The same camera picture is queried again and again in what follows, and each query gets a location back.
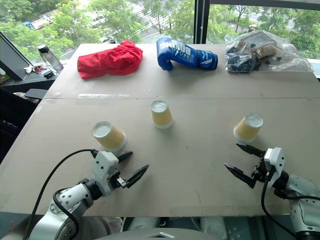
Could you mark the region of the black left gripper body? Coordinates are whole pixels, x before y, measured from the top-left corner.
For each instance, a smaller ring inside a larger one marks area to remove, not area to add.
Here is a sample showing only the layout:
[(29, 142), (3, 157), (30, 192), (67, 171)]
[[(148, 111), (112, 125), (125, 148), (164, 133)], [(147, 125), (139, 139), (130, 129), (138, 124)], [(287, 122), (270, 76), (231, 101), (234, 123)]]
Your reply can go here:
[(108, 185), (112, 190), (118, 188), (126, 188), (128, 182), (120, 176), (121, 172), (116, 169), (113, 174), (108, 178)]

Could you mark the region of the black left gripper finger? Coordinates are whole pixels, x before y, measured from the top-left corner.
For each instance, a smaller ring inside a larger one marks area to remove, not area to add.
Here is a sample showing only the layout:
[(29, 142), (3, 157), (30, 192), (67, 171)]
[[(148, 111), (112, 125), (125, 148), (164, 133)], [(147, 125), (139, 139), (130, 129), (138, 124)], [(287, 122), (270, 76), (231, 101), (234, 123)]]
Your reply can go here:
[(130, 188), (132, 187), (135, 183), (137, 183), (142, 176), (145, 174), (145, 172), (147, 171), (149, 165), (145, 165), (141, 168), (139, 168), (135, 173), (133, 173), (133, 175), (126, 181), (126, 188)]
[(125, 160), (129, 159), (132, 155), (133, 155), (132, 151), (125, 151), (125, 152), (120, 153), (117, 156), (118, 163), (120, 164), (120, 163), (124, 162)]

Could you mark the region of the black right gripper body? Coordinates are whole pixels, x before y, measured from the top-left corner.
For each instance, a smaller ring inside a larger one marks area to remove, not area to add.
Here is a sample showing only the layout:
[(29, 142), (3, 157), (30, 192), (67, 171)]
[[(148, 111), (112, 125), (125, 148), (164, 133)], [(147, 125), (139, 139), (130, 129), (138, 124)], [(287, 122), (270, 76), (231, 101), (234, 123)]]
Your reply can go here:
[(263, 183), (268, 173), (268, 169), (266, 167), (265, 160), (264, 160), (265, 154), (266, 154), (266, 151), (265, 150), (262, 151), (261, 157), (257, 165), (255, 165), (255, 167), (253, 168), (253, 171), (251, 173), (251, 177), (255, 182), (258, 181)]

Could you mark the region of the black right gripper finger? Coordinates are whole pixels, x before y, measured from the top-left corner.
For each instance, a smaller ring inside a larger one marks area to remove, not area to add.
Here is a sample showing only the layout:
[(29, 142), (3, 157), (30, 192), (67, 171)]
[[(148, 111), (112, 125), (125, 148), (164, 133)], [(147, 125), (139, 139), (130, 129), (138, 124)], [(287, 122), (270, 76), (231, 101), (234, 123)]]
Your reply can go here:
[(258, 158), (262, 158), (265, 156), (266, 152), (264, 150), (260, 150), (252, 145), (249, 144), (236, 144), (240, 149), (242, 149), (244, 152), (254, 155)]
[(257, 179), (256, 174), (254, 172), (251, 173), (250, 176), (246, 175), (241, 169), (228, 164), (224, 163), (224, 166), (239, 180), (246, 183), (251, 189), (253, 189), (256, 185)]

